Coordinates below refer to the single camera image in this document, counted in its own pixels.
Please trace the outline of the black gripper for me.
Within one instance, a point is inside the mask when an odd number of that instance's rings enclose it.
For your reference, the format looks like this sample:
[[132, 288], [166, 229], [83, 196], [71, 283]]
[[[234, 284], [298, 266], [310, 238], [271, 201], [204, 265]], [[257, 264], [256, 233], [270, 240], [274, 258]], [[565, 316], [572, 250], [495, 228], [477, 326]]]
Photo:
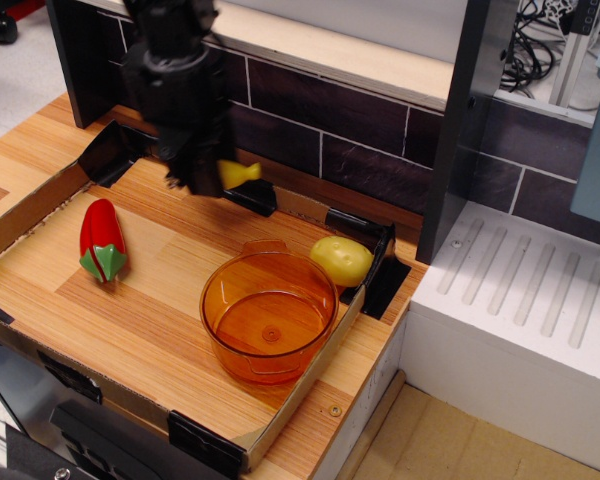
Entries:
[[208, 47], [180, 58], [132, 47], [121, 72], [132, 103], [158, 132], [158, 155], [168, 166], [169, 186], [221, 197], [217, 161], [237, 160], [222, 57]]

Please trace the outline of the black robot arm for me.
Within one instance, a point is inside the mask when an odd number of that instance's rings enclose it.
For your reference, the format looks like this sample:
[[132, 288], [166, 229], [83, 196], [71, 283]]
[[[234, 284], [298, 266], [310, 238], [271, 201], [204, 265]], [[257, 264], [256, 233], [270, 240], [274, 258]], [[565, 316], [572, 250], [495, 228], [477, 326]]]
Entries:
[[138, 40], [121, 73], [132, 103], [158, 134], [167, 179], [194, 195], [221, 197], [218, 162], [233, 160], [224, 55], [209, 49], [211, 1], [126, 1]]

